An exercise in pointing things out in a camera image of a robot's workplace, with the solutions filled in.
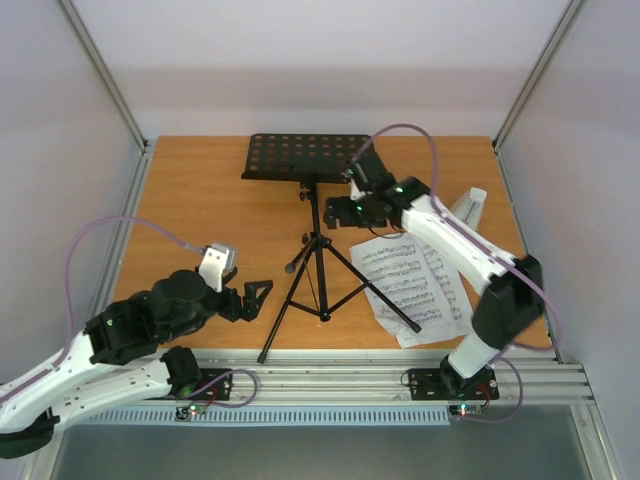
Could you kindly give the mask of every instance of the brown wooden surface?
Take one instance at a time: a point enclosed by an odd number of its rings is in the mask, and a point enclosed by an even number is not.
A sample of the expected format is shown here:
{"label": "brown wooden surface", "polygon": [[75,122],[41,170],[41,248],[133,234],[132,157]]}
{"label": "brown wooden surface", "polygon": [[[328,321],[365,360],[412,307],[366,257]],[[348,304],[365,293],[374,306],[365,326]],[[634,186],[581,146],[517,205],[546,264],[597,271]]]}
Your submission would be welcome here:
{"label": "brown wooden surface", "polygon": [[[298,199],[293,182],[241,180],[248,137],[161,137],[156,146],[138,215],[158,223],[196,245],[214,242],[238,249],[238,276],[231,286],[271,279],[274,287],[260,316],[251,323],[211,319],[199,332],[178,343],[192,348],[260,348],[293,280],[284,266],[301,248],[300,238],[311,228],[309,202]],[[438,137],[442,161],[438,194],[451,206],[470,187],[488,192],[479,232],[496,245],[523,253],[516,225],[491,144],[485,137]],[[397,179],[409,175],[431,182],[431,155],[424,139],[385,137],[376,151]],[[347,185],[320,185],[320,205],[328,196],[348,195]],[[372,238],[367,230],[343,228],[324,233],[347,258],[349,247]],[[200,258],[178,248],[154,231],[135,226],[124,258],[116,299],[145,290],[173,271],[192,268]],[[325,255],[329,302],[359,285],[331,255]],[[315,283],[315,262],[310,270]],[[294,297],[313,306],[308,280],[303,277]],[[478,296],[465,283],[472,305]],[[541,320],[520,341],[547,345]],[[453,348],[459,339],[422,348]],[[373,318],[364,293],[336,311],[331,321],[290,308],[273,348],[399,348]]]}

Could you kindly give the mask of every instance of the music stand tripod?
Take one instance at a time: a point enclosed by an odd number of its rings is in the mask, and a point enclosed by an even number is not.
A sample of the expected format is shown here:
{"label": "music stand tripod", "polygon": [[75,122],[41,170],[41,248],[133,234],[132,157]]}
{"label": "music stand tripod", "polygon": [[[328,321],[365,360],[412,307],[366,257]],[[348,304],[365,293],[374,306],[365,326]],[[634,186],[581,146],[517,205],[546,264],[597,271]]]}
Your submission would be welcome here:
{"label": "music stand tripod", "polygon": [[[310,315],[315,315],[321,321],[327,322],[331,314],[347,303],[365,288],[369,288],[384,302],[395,314],[397,314],[414,332],[420,332],[421,327],[402,312],[386,295],[384,295],[373,283],[367,279],[349,260],[347,260],[332,244],[331,239],[322,234],[320,230],[320,211],[318,206],[318,182],[344,183],[342,172],[346,170],[346,159],[343,160],[346,150],[353,150],[366,141],[368,137],[362,135],[302,135],[302,134],[256,134],[251,137],[247,168],[242,174],[245,179],[260,180],[288,180],[300,181],[303,191],[301,200],[309,200],[311,203],[311,220],[313,230],[309,235],[303,236],[304,246],[302,250],[285,266],[285,272],[293,274],[298,270],[293,279],[291,288],[280,308],[276,321],[269,332],[269,337],[264,344],[262,352],[258,356],[258,363],[263,364],[271,348],[271,344],[278,333],[282,320],[289,307],[294,307]],[[371,147],[367,152],[376,155]],[[323,251],[328,250],[336,257],[362,284],[352,292],[345,295],[334,305],[329,306],[327,297],[327,282],[324,268]],[[317,308],[302,305],[293,296],[300,284],[305,269],[311,256],[315,255],[316,274],[318,284]]]}

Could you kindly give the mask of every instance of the table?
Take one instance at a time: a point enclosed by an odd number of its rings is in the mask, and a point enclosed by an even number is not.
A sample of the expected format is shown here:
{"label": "table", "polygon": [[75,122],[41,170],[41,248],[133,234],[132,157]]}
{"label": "table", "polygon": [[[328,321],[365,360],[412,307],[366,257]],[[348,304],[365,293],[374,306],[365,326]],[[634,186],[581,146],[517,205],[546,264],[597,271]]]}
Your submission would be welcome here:
{"label": "table", "polygon": [[[486,137],[437,137],[441,156],[438,194],[451,206],[469,188],[488,192],[479,233],[516,255],[523,254],[500,168]],[[301,248],[311,229],[309,202],[298,198],[293,182],[241,180],[248,137],[160,137],[137,215],[196,245],[226,243],[238,249],[237,277],[229,286],[271,279],[274,287],[256,320],[230,323],[215,317],[176,344],[191,348],[262,348],[293,280],[284,266]],[[396,179],[409,175],[431,179],[431,155],[423,138],[384,137],[376,151]],[[348,195],[347,185],[319,186],[320,205],[329,196]],[[347,258],[349,247],[372,235],[366,229],[328,231]],[[158,233],[136,225],[127,247],[115,291],[116,300],[149,289],[172,272],[200,263],[194,253],[178,248]],[[325,255],[329,303],[358,286],[358,280],[331,255]],[[309,264],[315,279],[315,262]],[[478,295],[465,282],[471,304]],[[312,306],[309,282],[301,282],[298,302]],[[549,344],[542,319],[519,337],[523,343]],[[415,348],[454,348],[460,338]],[[329,322],[289,308],[273,348],[399,348],[373,318],[364,293],[338,309]]]}

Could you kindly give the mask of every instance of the sheet music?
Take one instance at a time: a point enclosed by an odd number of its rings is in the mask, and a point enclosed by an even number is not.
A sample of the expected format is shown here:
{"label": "sheet music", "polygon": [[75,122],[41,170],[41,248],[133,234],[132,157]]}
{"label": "sheet music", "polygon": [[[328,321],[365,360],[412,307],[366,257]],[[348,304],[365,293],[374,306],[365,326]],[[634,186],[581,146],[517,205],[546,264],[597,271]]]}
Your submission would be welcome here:
{"label": "sheet music", "polygon": [[422,240],[405,234],[351,247],[353,265],[422,327],[414,333],[365,289],[378,323],[403,348],[449,340],[471,331],[471,305],[457,270]]}
{"label": "sheet music", "polygon": [[[418,323],[422,343],[453,338],[449,303],[423,253],[409,235],[376,238],[351,247],[351,260],[409,318]],[[370,289],[365,289],[378,323],[392,335],[414,334]]]}

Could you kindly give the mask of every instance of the purple cable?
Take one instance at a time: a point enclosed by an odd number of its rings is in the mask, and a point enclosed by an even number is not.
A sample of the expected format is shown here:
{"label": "purple cable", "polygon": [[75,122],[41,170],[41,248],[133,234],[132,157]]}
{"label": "purple cable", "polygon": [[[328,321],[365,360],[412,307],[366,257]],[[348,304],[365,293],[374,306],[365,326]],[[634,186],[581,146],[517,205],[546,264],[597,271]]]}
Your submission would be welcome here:
{"label": "purple cable", "polygon": [[438,147],[434,142],[431,135],[429,135],[426,130],[418,127],[417,125],[412,125],[410,123],[394,123],[393,125],[389,125],[384,127],[383,129],[377,131],[360,147],[360,149],[356,152],[356,154],[351,159],[351,163],[356,163],[362,154],[369,148],[369,146],[373,143],[373,140],[383,133],[388,132],[389,130],[394,130],[396,128],[409,128],[411,130],[415,130],[416,132],[422,134],[429,143],[429,147],[431,148],[431,153],[433,155],[433,173],[431,175],[431,193],[429,194],[429,198],[431,200],[431,206],[435,210],[435,212],[440,215],[445,222],[447,222],[455,231],[457,231],[460,235],[462,235],[465,239],[471,242],[474,246],[476,246],[482,253],[487,255],[491,260],[498,263],[501,267],[505,268],[507,271],[511,272],[515,275],[519,280],[521,280],[525,285],[527,285],[533,292],[538,295],[542,301],[547,305],[547,308],[551,311],[554,319],[556,320],[556,338],[555,341],[552,341],[551,345],[548,347],[535,347],[533,345],[524,345],[519,342],[514,342],[513,345],[516,347],[526,348],[529,350],[534,350],[537,352],[547,352],[550,350],[554,350],[558,344],[560,344],[564,338],[564,328],[563,324],[560,320],[560,316],[558,312],[551,302],[549,296],[542,290],[533,280],[527,277],[525,274],[520,272],[514,265],[510,265],[505,262],[503,259],[498,257],[493,257],[491,255],[491,250],[489,250],[482,242],[478,241],[473,235],[469,234],[464,228],[458,225],[455,221],[453,221],[449,215],[447,215],[438,205],[438,197],[437,197],[437,188],[438,188],[438,178],[440,177],[440,154],[438,152]]}
{"label": "purple cable", "polygon": [[[69,353],[69,350],[71,349],[71,342],[73,341],[73,338],[75,335],[75,320],[73,317],[73,307],[71,305],[71,288],[69,287],[69,271],[71,269],[71,257],[73,256],[73,252],[78,246],[78,243],[80,243],[80,240],[82,240],[82,238],[87,233],[89,233],[96,227],[105,225],[107,223],[113,223],[113,222],[130,222],[130,223],[137,223],[140,225],[146,225],[147,227],[152,228],[156,232],[163,234],[169,240],[177,243],[182,248],[191,250],[192,252],[196,252],[198,254],[204,253],[204,248],[196,247],[195,245],[184,242],[180,240],[178,237],[176,237],[173,233],[165,230],[164,228],[160,227],[159,225],[156,225],[155,223],[152,223],[148,220],[144,220],[142,218],[128,217],[128,216],[104,217],[86,225],[82,230],[80,230],[75,235],[75,237],[73,237],[71,241],[71,248],[69,248],[69,253],[67,253],[67,260],[64,266],[64,291],[65,291],[65,297],[66,297],[66,303],[67,303],[67,340],[65,342],[64,348],[60,352],[60,355],[58,355],[58,358],[56,358],[53,362],[54,367],[59,366],[64,360],[64,358],[67,356],[67,354]],[[0,397],[0,404],[14,397],[19,392],[29,387],[30,385],[33,385],[41,378],[48,375],[51,371],[52,371],[51,369],[42,370],[38,372],[36,375],[34,375],[33,377],[31,377],[26,382],[21,383],[13,390],[10,390],[9,392],[5,393],[2,397]]]}
{"label": "purple cable", "polygon": [[513,409],[513,411],[507,415],[506,417],[503,418],[496,418],[496,419],[492,419],[492,418],[475,418],[475,417],[470,417],[470,416],[458,416],[456,418],[460,419],[460,420],[468,420],[470,422],[476,422],[476,423],[492,423],[492,424],[496,424],[496,423],[506,423],[509,420],[513,420],[513,418],[518,414],[518,412],[520,412],[520,408],[522,407],[522,403],[524,402],[524,383],[522,381],[522,376],[520,375],[520,372],[518,371],[518,369],[516,368],[516,366],[513,364],[513,362],[511,360],[508,360],[504,357],[500,357],[497,356],[495,357],[495,360],[502,360],[504,363],[506,363],[507,365],[509,365],[509,367],[511,367],[511,370],[513,370],[513,373],[515,374],[516,378],[518,379],[518,391],[519,391],[519,396],[518,396],[518,403],[516,403],[516,408]]}
{"label": "purple cable", "polygon": [[215,385],[217,382],[219,382],[223,378],[228,377],[229,375],[234,375],[234,374],[247,375],[251,379],[251,381],[253,382],[253,392],[251,393],[251,395],[249,395],[249,398],[247,398],[242,403],[222,403],[222,402],[214,401],[214,402],[212,402],[212,405],[217,405],[217,406],[223,407],[223,408],[242,408],[242,407],[246,407],[247,405],[249,405],[250,403],[252,403],[256,399],[256,396],[258,395],[259,384],[258,384],[258,376],[255,373],[253,373],[253,372],[251,372],[249,370],[244,370],[242,368],[238,368],[236,370],[229,370],[227,372],[224,372],[224,373],[218,375],[213,380],[209,381],[203,387],[200,387],[199,389],[191,392],[189,395],[185,395],[184,397],[181,397],[178,400],[183,400],[183,399],[186,399],[186,398],[195,397],[199,393],[202,393],[202,392],[204,392],[206,390],[209,390],[209,388],[211,388],[213,385]]}

